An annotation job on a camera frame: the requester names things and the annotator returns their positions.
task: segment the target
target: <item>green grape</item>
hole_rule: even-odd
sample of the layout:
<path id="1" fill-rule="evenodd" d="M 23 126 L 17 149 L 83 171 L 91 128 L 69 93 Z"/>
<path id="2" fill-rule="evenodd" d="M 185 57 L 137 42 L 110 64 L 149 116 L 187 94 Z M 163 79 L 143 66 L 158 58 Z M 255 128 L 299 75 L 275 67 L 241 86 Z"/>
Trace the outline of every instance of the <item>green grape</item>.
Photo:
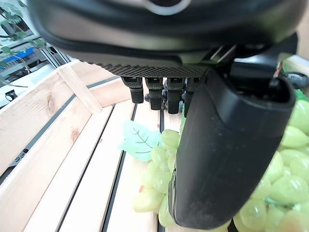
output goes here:
<path id="1" fill-rule="evenodd" d="M 309 232 L 308 216 L 294 210 L 289 211 L 280 221 L 279 232 Z"/>
<path id="2" fill-rule="evenodd" d="M 292 149 L 286 149 L 280 152 L 283 164 L 287 167 L 290 167 L 291 162 L 294 159 L 306 157 L 306 155 L 300 151 L 292 150 Z"/>
<path id="3" fill-rule="evenodd" d="M 242 223 L 239 213 L 233 217 L 233 221 L 234 221 L 235 227 L 238 230 L 238 232 L 262 232 L 262 230 L 252 230 L 246 227 Z"/>
<path id="4" fill-rule="evenodd" d="M 270 206 L 267 212 L 265 232 L 279 232 L 279 223 L 284 213 L 275 206 Z"/>
<path id="5" fill-rule="evenodd" d="M 174 147 L 168 147 L 168 149 L 166 150 L 166 158 L 168 159 L 169 157 L 176 155 L 177 153 L 177 149 Z"/>
<path id="6" fill-rule="evenodd" d="M 164 162 L 159 163 L 159 169 L 161 171 L 169 171 L 169 166 L 167 160 Z"/>
<path id="7" fill-rule="evenodd" d="M 284 204 L 295 204 L 307 199 L 308 184 L 298 176 L 283 176 L 271 186 L 269 197 Z"/>
<path id="8" fill-rule="evenodd" d="M 159 222 L 163 227 L 169 227 L 175 225 L 175 222 L 169 214 L 169 199 L 166 194 L 162 200 L 159 210 Z"/>
<path id="9" fill-rule="evenodd" d="M 300 204 L 300 211 L 309 217 L 309 200 Z"/>
<path id="10" fill-rule="evenodd" d="M 157 173 L 153 177 L 153 186 L 156 190 L 158 190 L 161 193 L 166 194 L 169 189 L 169 181 L 171 180 L 171 173 L 170 171 L 163 171 Z"/>
<path id="11" fill-rule="evenodd" d="M 174 171 L 175 162 L 176 162 L 176 154 L 175 154 L 175 155 L 172 155 L 172 156 L 169 157 L 169 159 L 168 159 L 169 170 L 170 170 L 171 172 Z"/>
<path id="12" fill-rule="evenodd" d="M 274 154 L 263 178 L 269 179 L 271 183 L 279 179 L 283 175 L 283 161 L 278 151 Z"/>
<path id="13" fill-rule="evenodd" d="M 133 208 L 137 213 L 146 213 L 160 206 L 164 194 L 153 188 L 144 189 L 133 199 Z"/>
<path id="14" fill-rule="evenodd" d="M 176 131 L 165 130 L 162 132 L 162 142 L 167 146 L 178 148 L 180 135 Z"/>
<path id="15" fill-rule="evenodd" d="M 284 167 L 283 168 L 283 176 L 289 176 L 289 175 L 292 175 L 291 169 L 288 168 L 288 167 Z"/>
<path id="16" fill-rule="evenodd" d="M 309 184 L 309 157 L 293 160 L 290 169 L 293 175 L 303 178 Z"/>
<path id="17" fill-rule="evenodd" d="M 281 140 L 283 146 L 297 148 L 309 143 L 309 137 L 296 127 L 287 126 Z"/>
<path id="18" fill-rule="evenodd" d="M 297 150 L 309 156 L 309 146 L 302 146 L 297 148 Z"/>
<path id="19" fill-rule="evenodd" d="M 309 133 L 309 102 L 299 100 L 296 102 L 291 114 L 289 125 L 296 127 L 305 134 Z"/>
<path id="20" fill-rule="evenodd" d="M 152 161 L 147 165 L 146 171 L 143 173 L 141 183 L 147 188 L 153 188 L 153 178 L 159 172 L 158 166 Z"/>
<path id="21" fill-rule="evenodd" d="M 270 189 L 271 189 L 270 181 L 267 178 L 261 179 L 260 183 L 258 184 L 253 194 L 251 195 L 251 198 L 263 199 L 269 195 Z"/>
<path id="22" fill-rule="evenodd" d="M 212 230 L 198 230 L 199 232 L 226 232 L 228 226 L 231 224 L 232 220 L 227 221 L 226 223 L 224 223 L 222 226 L 219 226 L 215 229 Z"/>
<path id="23" fill-rule="evenodd" d="M 249 199 L 240 209 L 239 215 L 243 224 L 252 230 L 262 230 L 265 227 L 267 213 L 263 200 Z"/>
<path id="24" fill-rule="evenodd" d="M 166 158 L 166 154 L 165 154 L 165 150 L 162 147 L 156 146 L 154 147 L 151 152 L 150 152 L 150 157 L 153 160 L 153 162 L 159 164 L 163 161 L 165 161 Z"/>

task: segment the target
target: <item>black plastic housing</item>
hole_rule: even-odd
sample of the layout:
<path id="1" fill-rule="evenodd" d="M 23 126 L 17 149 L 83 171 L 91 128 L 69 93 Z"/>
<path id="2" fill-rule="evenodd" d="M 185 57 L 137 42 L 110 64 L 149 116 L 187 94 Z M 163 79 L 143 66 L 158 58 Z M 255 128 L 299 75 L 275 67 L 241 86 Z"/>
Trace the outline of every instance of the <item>black plastic housing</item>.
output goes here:
<path id="1" fill-rule="evenodd" d="M 266 171 L 295 94 L 281 78 L 259 85 L 260 92 L 238 89 L 211 70 L 195 91 L 169 185 L 177 224 L 207 230 L 223 225 Z"/>

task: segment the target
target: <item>blue object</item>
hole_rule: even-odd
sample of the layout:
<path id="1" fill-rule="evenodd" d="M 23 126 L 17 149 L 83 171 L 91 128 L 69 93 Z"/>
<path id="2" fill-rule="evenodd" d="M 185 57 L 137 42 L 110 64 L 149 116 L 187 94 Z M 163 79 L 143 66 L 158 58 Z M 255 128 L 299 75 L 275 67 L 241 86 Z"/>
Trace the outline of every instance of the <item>blue object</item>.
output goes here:
<path id="1" fill-rule="evenodd" d="M 31 48 L 27 48 L 27 50 L 25 52 L 17 53 L 15 56 L 17 56 L 19 58 L 24 58 L 26 56 L 33 54 L 33 53 L 34 53 L 34 47 L 31 47 Z M 14 57 L 14 56 L 8 57 L 7 59 L 4 60 L 4 62 L 10 62 L 10 61 L 13 61 L 13 60 L 18 60 L 17 57 Z"/>

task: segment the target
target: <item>black robotic finger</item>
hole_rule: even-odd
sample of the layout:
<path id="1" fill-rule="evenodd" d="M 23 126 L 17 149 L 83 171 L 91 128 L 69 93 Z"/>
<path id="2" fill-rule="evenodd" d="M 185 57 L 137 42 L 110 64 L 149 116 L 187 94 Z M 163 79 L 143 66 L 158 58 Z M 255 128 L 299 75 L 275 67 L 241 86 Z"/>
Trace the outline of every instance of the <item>black robotic finger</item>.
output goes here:
<path id="1" fill-rule="evenodd" d="M 143 81 L 140 77 L 121 77 L 125 86 L 130 88 L 133 103 L 143 103 Z"/>
<path id="2" fill-rule="evenodd" d="M 177 114 L 179 102 L 183 93 L 185 78 L 168 78 L 168 105 L 169 114 Z"/>
<path id="3" fill-rule="evenodd" d="M 161 110 L 163 78 L 145 78 L 149 88 L 150 107 L 152 110 Z"/>

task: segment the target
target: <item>wooden plank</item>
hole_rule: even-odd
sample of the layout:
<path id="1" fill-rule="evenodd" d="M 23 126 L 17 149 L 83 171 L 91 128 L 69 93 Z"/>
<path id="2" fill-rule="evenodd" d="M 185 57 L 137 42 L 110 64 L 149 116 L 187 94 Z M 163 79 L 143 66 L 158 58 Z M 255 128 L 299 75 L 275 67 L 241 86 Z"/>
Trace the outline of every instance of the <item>wooden plank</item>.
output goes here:
<path id="1" fill-rule="evenodd" d="M 147 102 L 139 104 L 134 121 L 150 130 L 159 130 L 160 112 L 152 111 Z M 136 213 L 132 206 L 133 198 L 140 190 L 141 177 L 146 167 L 147 163 L 126 154 L 107 232 L 157 232 L 157 215 L 152 212 Z"/>
<path id="2" fill-rule="evenodd" d="M 72 63 L 71 66 L 86 86 L 115 76 L 96 64 L 77 61 Z"/>
<path id="3" fill-rule="evenodd" d="M 131 99 L 130 89 L 120 78 L 90 89 L 102 107 Z"/>
<path id="4" fill-rule="evenodd" d="M 86 164 L 100 138 L 112 107 L 92 115 L 64 159 L 24 232 L 54 232 L 64 216 Z"/>
<path id="5" fill-rule="evenodd" d="M 71 66 L 60 67 L 57 72 L 92 114 L 102 111 L 100 103 Z"/>
<path id="6" fill-rule="evenodd" d="M 121 157 L 118 147 L 124 139 L 123 123 L 130 120 L 133 106 L 131 101 L 115 106 L 102 142 L 98 144 L 64 218 L 61 232 L 101 230 Z"/>
<path id="7" fill-rule="evenodd" d="M 53 72 L 0 110 L 0 175 L 72 95 Z"/>
<path id="8" fill-rule="evenodd" d="M 0 231 L 21 232 L 91 113 L 75 98 L 0 186 Z"/>

